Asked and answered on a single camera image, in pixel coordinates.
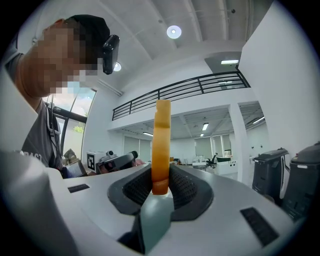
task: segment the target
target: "round ceiling light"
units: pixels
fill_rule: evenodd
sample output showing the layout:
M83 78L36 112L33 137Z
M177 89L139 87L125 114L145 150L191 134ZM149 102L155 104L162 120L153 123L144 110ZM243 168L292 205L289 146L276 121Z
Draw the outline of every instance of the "round ceiling light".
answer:
M115 63L115 65L114 65L114 69L113 69L113 71L120 71L121 70L121 65L120 65L120 63L119 62L116 62Z
M176 25L172 25L168 27L168 29L166 30L166 34L172 39L177 39L181 36L181 28Z

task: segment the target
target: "black metal railing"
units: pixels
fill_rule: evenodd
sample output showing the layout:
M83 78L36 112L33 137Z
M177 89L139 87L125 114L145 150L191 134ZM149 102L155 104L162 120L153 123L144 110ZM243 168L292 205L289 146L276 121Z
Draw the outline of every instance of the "black metal railing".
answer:
M150 91L116 107L113 109L112 120L155 107L157 100L177 101L196 95L239 88L250 88L250 85L238 69L197 76Z

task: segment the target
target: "black cap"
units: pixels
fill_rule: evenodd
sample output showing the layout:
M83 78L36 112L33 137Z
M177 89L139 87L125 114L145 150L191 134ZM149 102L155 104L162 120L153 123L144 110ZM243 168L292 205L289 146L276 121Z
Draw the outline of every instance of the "black cap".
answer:
M87 49L85 62L93 65L90 69L96 70L97 58L102 57L103 45L110 36L105 19L88 14L74 15L69 19L80 24L79 39L85 42Z

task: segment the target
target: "white pillar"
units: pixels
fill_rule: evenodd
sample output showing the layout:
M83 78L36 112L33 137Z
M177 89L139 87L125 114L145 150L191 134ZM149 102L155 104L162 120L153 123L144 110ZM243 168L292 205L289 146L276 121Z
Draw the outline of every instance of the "white pillar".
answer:
M235 137L235 149L237 154L238 181L246 185L249 183L249 149L245 122L238 103L229 105L229 113L233 125Z

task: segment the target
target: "person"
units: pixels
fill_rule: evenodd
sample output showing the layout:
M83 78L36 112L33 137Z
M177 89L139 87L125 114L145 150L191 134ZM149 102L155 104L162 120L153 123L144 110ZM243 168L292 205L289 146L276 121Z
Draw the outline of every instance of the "person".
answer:
M59 19L44 29L26 54L19 53L13 45L9 47L3 58L6 71L38 115L22 147L25 155L61 171L60 128L42 98L67 87L67 82L74 81L80 71L97 70L109 36L103 18L82 14Z

